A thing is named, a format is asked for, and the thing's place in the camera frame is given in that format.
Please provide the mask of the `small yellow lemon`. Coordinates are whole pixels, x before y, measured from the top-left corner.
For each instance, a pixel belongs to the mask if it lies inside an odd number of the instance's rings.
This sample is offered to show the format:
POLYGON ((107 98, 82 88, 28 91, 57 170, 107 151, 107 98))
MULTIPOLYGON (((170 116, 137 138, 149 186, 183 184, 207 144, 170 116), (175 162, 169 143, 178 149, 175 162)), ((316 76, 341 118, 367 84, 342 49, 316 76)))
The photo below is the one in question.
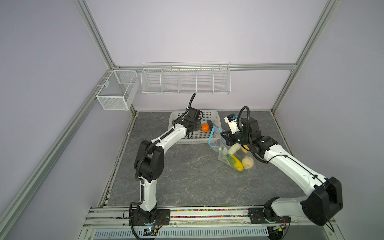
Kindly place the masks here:
POLYGON ((242 145, 242 151, 246 154, 246 153, 248 153, 250 150, 249 150, 249 148, 248 148, 247 146, 242 145))

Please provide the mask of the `white perforated plastic basket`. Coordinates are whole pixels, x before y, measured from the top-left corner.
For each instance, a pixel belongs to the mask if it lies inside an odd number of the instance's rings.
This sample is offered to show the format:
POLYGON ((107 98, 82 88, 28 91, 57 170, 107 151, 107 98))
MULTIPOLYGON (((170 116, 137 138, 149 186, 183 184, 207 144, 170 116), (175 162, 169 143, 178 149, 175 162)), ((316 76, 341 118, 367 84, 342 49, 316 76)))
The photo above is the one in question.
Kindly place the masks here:
POLYGON ((183 144, 208 144, 209 142, 213 144, 215 141, 219 140, 221 135, 221 120, 219 113, 216 110, 202 110, 203 118, 201 119, 201 125, 208 124, 208 120, 213 123, 215 131, 211 134, 211 131, 203 131, 201 129, 193 132, 193 136, 188 139, 184 137, 176 142, 178 145, 183 144))

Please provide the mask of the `clear zip bag blue zipper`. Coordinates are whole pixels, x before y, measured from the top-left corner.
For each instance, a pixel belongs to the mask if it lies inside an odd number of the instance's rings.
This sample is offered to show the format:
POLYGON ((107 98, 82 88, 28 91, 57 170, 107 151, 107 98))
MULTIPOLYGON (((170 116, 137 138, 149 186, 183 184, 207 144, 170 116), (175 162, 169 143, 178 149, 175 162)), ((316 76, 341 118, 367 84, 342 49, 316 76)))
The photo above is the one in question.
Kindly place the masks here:
POLYGON ((220 135, 222 132, 222 129, 213 126, 208 142, 211 149, 217 153, 218 160, 239 172, 254 172, 257 164, 251 152, 240 144, 227 146, 226 140, 220 135))

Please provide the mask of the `beige round potato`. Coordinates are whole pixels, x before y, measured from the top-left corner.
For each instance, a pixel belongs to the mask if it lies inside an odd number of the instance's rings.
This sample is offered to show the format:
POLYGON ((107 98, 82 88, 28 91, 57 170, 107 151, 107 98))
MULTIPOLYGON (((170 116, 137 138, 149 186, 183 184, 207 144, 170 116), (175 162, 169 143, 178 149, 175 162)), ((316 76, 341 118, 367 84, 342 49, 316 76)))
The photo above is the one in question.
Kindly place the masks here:
POLYGON ((249 156, 245 156, 243 159, 242 159, 242 165, 243 165, 243 168, 246 169, 246 170, 250 170, 254 167, 254 159, 252 157, 249 157, 249 156))

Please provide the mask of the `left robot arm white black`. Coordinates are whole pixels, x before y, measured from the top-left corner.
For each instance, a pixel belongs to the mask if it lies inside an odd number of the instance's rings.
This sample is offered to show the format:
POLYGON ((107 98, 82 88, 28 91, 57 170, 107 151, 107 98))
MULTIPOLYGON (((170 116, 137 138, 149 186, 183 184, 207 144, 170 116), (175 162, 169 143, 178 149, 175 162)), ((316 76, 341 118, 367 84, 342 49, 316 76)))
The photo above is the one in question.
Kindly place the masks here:
POLYGON ((182 138, 191 138, 201 126, 204 114, 192 107, 195 97, 194 93, 186 111, 172 121, 172 126, 167 132, 151 141, 143 140, 140 143, 134 163, 135 180, 140 183, 140 201, 130 204, 137 206, 134 212, 130 211, 130 218, 137 214, 138 218, 145 223, 155 222, 158 205, 157 180, 164 170, 165 154, 182 138))

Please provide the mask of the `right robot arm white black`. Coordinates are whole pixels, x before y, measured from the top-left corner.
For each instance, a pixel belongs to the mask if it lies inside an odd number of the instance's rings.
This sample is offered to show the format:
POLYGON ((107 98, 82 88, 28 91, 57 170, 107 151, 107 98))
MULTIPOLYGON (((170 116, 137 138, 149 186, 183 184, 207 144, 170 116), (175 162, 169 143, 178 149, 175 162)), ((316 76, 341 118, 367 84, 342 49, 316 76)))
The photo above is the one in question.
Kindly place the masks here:
POLYGON ((289 154, 275 139, 262 135, 258 121, 250 116, 247 106, 242 107, 238 115, 230 114, 224 120, 229 130, 221 132, 221 136, 228 148, 221 147, 221 155, 233 162, 236 152, 244 152, 244 158, 234 165, 236 169, 252 168, 255 161, 272 164, 305 194, 298 198, 273 197, 267 201, 262 215, 268 223, 281 217, 302 217, 324 226, 342 210, 341 182, 317 173, 289 154))

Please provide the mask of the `orange tangerine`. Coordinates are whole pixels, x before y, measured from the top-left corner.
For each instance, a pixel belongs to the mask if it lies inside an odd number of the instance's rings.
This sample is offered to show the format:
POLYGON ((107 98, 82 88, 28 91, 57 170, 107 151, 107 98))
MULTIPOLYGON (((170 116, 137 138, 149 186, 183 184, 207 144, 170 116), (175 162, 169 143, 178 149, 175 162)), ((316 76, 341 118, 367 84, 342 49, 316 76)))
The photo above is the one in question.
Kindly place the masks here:
POLYGON ((208 124, 202 124, 202 131, 208 132, 210 130, 210 126, 208 124))

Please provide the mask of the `white vent grille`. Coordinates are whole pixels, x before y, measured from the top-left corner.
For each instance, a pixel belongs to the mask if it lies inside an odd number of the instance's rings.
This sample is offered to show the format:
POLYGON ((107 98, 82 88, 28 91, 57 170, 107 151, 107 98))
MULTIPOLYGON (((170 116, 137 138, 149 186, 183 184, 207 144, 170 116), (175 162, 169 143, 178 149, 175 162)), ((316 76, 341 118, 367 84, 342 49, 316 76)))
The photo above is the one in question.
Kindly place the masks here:
MULTIPOLYGON (((215 228, 161 228, 157 233, 150 234, 145 229, 136 230, 142 240, 171 239, 219 239, 237 237, 268 237, 267 227, 215 227, 215 228)), ((94 240, 134 240, 131 229, 101 229, 93 236, 94 240)))

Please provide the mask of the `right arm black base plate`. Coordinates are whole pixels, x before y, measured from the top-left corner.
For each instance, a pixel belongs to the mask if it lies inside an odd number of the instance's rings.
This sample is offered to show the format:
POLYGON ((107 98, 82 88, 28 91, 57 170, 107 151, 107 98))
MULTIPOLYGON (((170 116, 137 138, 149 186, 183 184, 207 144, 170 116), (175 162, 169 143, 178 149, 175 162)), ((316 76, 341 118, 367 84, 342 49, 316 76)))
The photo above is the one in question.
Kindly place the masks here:
POLYGON ((289 224, 291 218, 279 217, 271 209, 264 207, 248 208, 247 216, 252 224, 289 224))

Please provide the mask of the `white mesh wall box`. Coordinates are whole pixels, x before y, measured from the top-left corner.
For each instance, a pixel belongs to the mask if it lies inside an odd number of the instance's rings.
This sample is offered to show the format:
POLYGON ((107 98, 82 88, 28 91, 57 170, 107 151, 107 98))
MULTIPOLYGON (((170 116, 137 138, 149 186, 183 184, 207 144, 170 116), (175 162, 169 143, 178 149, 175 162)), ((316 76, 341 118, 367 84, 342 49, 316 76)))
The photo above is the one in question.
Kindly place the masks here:
POLYGON ((107 111, 129 111, 140 81, 136 71, 112 70, 96 97, 107 111))

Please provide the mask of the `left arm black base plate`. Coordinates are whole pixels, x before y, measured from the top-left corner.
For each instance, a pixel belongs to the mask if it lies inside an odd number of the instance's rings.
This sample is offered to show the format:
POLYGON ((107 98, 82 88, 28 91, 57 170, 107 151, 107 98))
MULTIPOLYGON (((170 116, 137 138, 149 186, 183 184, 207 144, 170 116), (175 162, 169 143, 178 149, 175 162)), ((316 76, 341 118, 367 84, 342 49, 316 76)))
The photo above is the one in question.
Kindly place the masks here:
POLYGON ((156 209, 151 212, 146 212, 142 209, 133 209, 132 211, 132 225, 163 225, 168 226, 171 219, 170 209, 156 209))

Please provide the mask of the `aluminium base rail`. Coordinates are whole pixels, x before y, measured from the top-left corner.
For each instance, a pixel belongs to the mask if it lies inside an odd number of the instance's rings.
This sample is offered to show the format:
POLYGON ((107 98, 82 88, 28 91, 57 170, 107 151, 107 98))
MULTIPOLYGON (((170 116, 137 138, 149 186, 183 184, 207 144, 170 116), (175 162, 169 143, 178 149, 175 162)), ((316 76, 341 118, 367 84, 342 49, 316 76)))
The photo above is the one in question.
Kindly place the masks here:
MULTIPOLYGON (((314 226, 303 217, 278 217, 268 222, 263 218, 262 206, 216 206, 216 207, 160 207, 155 219, 146 223, 135 209, 134 228, 151 226, 165 228, 192 227, 293 227, 314 226)), ((82 229, 117 229, 130 226, 130 210, 125 208, 91 208, 82 229)))

